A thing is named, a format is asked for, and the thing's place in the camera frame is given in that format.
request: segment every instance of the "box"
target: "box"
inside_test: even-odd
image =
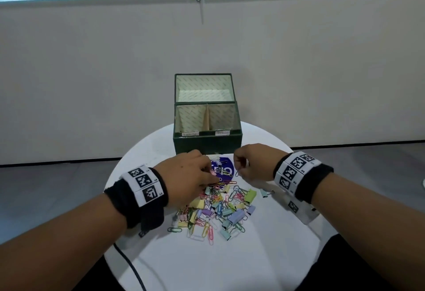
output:
[[[176,154],[233,153],[242,128],[231,74],[176,74],[174,91]]]

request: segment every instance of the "table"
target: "table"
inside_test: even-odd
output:
[[[292,150],[267,131],[242,122],[242,145],[264,143],[287,152]],[[106,187],[119,176],[141,164],[154,166],[175,155],[173,125],[142,139],[116,165]],[[225,155],[233,160],[233,155]],[[251,187],[241,177],[242,188]],[[164,224],[139,238],[137,228],[129,230],[117,245],[132,261],[147,291],[293,290],[307,274],[319,249],[319,238],[282,207],[282,190],[262,198],[257,189],[255,213],[244,222],[246,232],[226,241],[214,231],[214,245],[199,242],[182,233],[168,233],[174,211],[165,211]],[[141,287],[124,259],[111,247],[105,253],[114,276],[127,291]]]

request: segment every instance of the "forearm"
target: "forearm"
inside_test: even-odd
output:
[[[0,245],[0,289],[71,290],[126,228],[101,194]]]
[[[329,174],[312,204],[385,279],[403,290],[425,289],[425,215]]]

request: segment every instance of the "tile floor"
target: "tile floor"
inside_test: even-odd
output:
[[[425,143],[304,151],[338,174],[425,212]],[[117,162],[0,168],[0,243],[101,193]]]

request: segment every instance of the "person's left hand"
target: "person's left hand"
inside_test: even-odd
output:
[[[154,167],[167,186],[168,206],[183,207],[219,178],[210,173],[211,160],[199,150],[180,153]]]

